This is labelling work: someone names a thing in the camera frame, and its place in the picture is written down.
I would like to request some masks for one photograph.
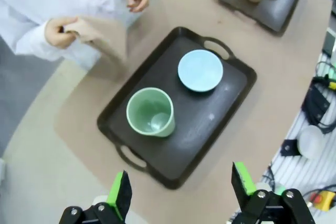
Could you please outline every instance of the person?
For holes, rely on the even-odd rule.
[[[0,0],[0,36],[16,55],[55,61],[61,57],[90,69],[100,52],[62,27],[77,17],[114,18],[129,26],[149,0]]]

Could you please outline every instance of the brown paper bag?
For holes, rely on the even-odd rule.
[[[79,17],[75,23],[65,26],[64,32],[75,33],[82,43],[96,48],[114,62],[127,60],[127,29],[114,19]]]

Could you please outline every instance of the light blue bowl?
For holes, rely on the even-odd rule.
[[[207,50],[194,50],[182,57],[177,73],[182,83],[192,91],[214,89],[223,77],[220,59]]]

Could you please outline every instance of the gray floor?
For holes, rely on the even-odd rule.
[[[0,157],[21,118],[59,62],[14,56],[0,38]]]

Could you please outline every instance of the screw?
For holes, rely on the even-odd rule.
[[[266,194],[263,191],[258,192],[258,197],[259,198],[264,198]]]
[[[288,191],[288,192],[286,193],[286,196],[287,196],[288,198],[293,198],[293,197],[294,197],[294,193],[291,192],[291,191]]]
[[[71,215],[76,215],[78,213],[77,209],[73,208],[71,210]]]
[[[105,209],[105,206],[103,206],[103,205],[100,205],[100,206],[98,207],[98,210],[101,211],[101,212],[102,212],[104,209]]]

